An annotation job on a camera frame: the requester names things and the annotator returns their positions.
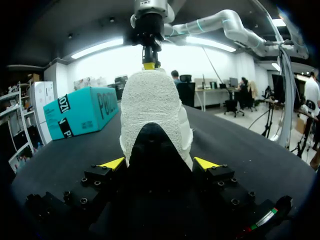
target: gray robot arm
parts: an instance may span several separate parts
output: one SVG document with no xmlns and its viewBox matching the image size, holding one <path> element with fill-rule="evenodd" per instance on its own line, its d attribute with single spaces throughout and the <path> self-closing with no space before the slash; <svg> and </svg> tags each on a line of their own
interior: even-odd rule
<svg viewBox="0 0 320 240">
<path fill-rule="evenodd" d="M 239 15 L 233 10 L 226 9 L 195 21 L 170 25 L 169 23 L 175 19 L 175 14 L 167 0 L 136 0 L 134 15 L 132 15 L 130 19 L 132 27 L 136 27 L 137 19 L 149 13 L 161 15 L 164 24 L 162 35 L 165 36 L 167 41 L 179 46 L 186 44 L 187 36 L 198 35 L 222 28 L 228 39 L 249 47 L 260 57 L 279 55 L 278 45 L 266 44 L 267 41 L 265 39 L 245 28 Z M 284 44 L 282 47 L 286 49 L 289 56 L 307 59 L 309 57 L 308 49 L 298 29 L 283 13 L 281 17 L 286 23 L 292 41 L 292 44 Z"/>
</svg>

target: fluorescent light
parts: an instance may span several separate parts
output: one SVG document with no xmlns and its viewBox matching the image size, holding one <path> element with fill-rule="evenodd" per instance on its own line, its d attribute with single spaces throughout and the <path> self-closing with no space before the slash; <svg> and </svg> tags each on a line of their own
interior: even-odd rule
<svg viewBox="0 0 320 240">
<path fill-rule="evenodd" d="M 272 23 L 273 23 L 273 25 L 275 25 L 276 27 L 285 27 L 285 26 L 286 26 L 285 22 L 284 22 L 281 18 L 272 19 Z"/>
<path fill-rule="evenodd" d="M 96 52 L 96 51 L 99 51 L 99 50 L 102 50 L 102 49 L 106 49 L 106 48 L 111 48 L 111 47 L 118 46 L 118 45 L 122 45 L 122 44 L 124 44 L 123 38 L 112 40 L 112 41 L 107 41 L 107 42 L 104 42 L 104 43 L 89 47 L 89 48 L 87 48 L 85 50 L 82 50 L 82 51 L 72 55 L 71 57 L 73 59 L 78 59 L 78 58 L 81 58 L 81 57 L 83 57 L 85 55 L 91 54 L 93 52 Z"/>
<path fill-rule="evenodd" d="M 234 52 L 236 50 L 233 47 L 224 45 L 224 44 L 216 42 L 216 41 L 207 40 L 207 39 L 198 38 L 198 37 L 193 37 L 193 36 L 187 36 L 186 37 L 186 42 L 190 43 L 190 44 L 207 45 L 207 46 L 211 46 L 211 47 L 214 47 L 214 48 L 226 50 L 226 51 L 228 51 L 230 53 L 232 53 L 232 52 Z"/>
<path fill-rule="evenodd" d="M 272 63 L 271 65 L 272 65 L 277 71 L 280 72 L 280 67 L 279 67 L 278 63 Z"/>
</svg>

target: black mat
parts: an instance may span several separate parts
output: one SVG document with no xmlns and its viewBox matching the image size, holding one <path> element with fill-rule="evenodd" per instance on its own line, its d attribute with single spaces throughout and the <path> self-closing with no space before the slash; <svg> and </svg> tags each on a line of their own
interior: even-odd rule
<svg viewBox="0 0 320 240">
<path fill-rule="evenodd" d="M 185 107 L 194 129 L 191 157 L 228 164 L 248 190 L 256 191 L 256 203 L 293 197 L 294 214 L 305 200 L 315 172 L 300 158 L 276 143 L 225 119 Z M 19 172 L 12 191 L 22 206 L 26 196 L 51 192 L 63 200 L 92 164 L 122 157 L 120 112 L 99 132 L 52 141 Z"/>
</svg>

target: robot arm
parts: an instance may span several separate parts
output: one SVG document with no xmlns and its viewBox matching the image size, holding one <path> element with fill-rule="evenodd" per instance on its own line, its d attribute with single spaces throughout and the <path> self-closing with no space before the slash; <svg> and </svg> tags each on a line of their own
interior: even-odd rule
<svg viewBox="0 0 320 240">
<path fill-rule="evenodd" d="M 307 59 L 309 57 L 308 49 L 299 31 L 283 13 L 281 16 L 286 23 L 293 42 L 293 45 L 283 45 L 283 47 L 290 56 Z M 185 24 L 171 26 L 165 23 L 164 34 L 167 36 L 167 41 L 183 46 L 186 44 L 187 36 L 211 32 L 221 28 L 228 39 L 249 47 L 260 57 L 279 55 L 279 47 L 277 45 L 266 45 L 267 41 L 265 39 L 243 26 L 239 15 L 233 10 L 222 10 L 214 15 Z"/>
<path fill-rule="evenodd" d="M 308 49 L 299 31 L 283 13 L 281 17 L 291 35 L 290 44 L 282 44 L 282 47 L 289 56 L 307 59 Z M 233 10 L 222 10 L 211 16 L 172 26 L 169 23 L 174 19 L 174 11 L 167 0 L 135 0 L 134 15 L 130 21 L 135 30 L 135 44 L 144 47 L 143 64 L 155 63 L 156 67 L 160 64 L 157 52 L 161 51 L 161 42 L 164 40 L 183 46 L 187 36 L 221 28 L 228 39 L 249 47 L 260 57 L 279 55 L 278 44 L 268 44 L 265 39 L 245 28 Z"/>
</svg>

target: teal shoebox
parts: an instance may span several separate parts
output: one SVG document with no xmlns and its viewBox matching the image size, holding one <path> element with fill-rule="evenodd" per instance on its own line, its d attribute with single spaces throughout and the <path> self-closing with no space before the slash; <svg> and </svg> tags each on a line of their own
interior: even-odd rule
<svg viewBox="0 0 320 240">
<path fill-rule="evenodd" d="M 43 107 L 53 140 L 100 131 L 117 114 L 116 90 L 85 87 Z"/>
</svg>

